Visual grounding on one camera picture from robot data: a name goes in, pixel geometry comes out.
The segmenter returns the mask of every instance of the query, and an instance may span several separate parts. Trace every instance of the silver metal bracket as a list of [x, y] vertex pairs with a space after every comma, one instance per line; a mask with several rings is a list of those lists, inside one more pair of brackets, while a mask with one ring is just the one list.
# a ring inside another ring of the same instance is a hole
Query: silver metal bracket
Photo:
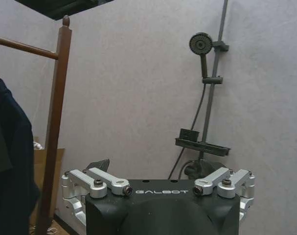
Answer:
[[85, 196], [103, 198], [109, 187], [115, 195], [130, 195], [132, 187], [126, 179], [119, 179], [98, 168], [85, 173], [80, 170], [67, 171], [62, 176], [62, 196], [65, 206], [71, 210], [77, 221], [86, 226]]
[[247, 170], [239, 170], [233, 173], [227, 168], [220, 168], [203, 179], [195, 180], [193, 192], [197, 196], [212, 194], [217, 187], [218, 195], [223, 198], [234, 198], [240, 196], [240, 216], [242, 222], [246, 217], [248, 209], [254, 202], [255, 176]]
[[115, 195], [130, 195], [132, 193], [132, 187], [128, 180], [119, 179], [105, 171], [98, 168], [91, 168], [87, 171], [87, 175], [94, 179], [100, 179], [111, 189], [111, 192]]
[[193, 191], [198, 196], [212, 194], [213, 188], [216, 187], [219, 182], [225, 178], [228, 178], [229, 176], [229, 169], [222, 167], [205, 178], [195, 180]]

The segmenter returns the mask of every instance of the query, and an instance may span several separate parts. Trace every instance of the shower head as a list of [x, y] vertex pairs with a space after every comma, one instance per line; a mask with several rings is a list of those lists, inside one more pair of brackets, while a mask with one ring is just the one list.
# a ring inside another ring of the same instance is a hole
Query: shower head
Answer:
[[202, 76], [207, 78], [207, 61], [206, 54], [212, 49], [212, 39], [206, 33], [197, 33], [189, 41], [189, 47], [192, 52], [201, 57]]
[[212, 49], [212, 39], [206, 33], [197, 33], [189, 41], [189, 47], [197, 55], [206, 55]]

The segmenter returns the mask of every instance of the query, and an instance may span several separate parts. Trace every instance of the clothes rack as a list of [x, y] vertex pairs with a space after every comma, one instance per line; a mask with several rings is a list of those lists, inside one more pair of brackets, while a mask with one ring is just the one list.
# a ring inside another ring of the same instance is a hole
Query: clothes rack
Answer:
[[55, 70], [52, 82], [48, 125], [46, 132], [46, 166], [42, 196], [39, 202], [35, 235], [46, 235], [51, 219], [49, 218], [49, 209], [51, 204], [51, 194], [56, 166], [58, 138], [72, 35], [72, 30], [69, 29], [69, 25], [69, 16], [64, 16], [63, 25], [59, 29], [56, 52], [44, 50], [38, 47], [33, 47], [27, 44], [0, 37], [0, 45], [55, 60]]

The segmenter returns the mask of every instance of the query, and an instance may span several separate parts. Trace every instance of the dark ceiling panel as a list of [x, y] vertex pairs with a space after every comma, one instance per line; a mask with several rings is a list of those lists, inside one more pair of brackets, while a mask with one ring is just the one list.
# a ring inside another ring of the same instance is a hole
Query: dark ceiling panel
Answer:
[[113, 0], [15, 0], [54, 20], [73, 15]]

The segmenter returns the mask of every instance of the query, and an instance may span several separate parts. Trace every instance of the dark jacket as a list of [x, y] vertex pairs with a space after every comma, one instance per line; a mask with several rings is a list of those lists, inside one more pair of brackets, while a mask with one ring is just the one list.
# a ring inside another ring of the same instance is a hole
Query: dark jacket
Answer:
[[39, 190], [31, 123], [0, 79], [0, 126], [12, 168], [0, 172], [0, 235], [27, 235]]

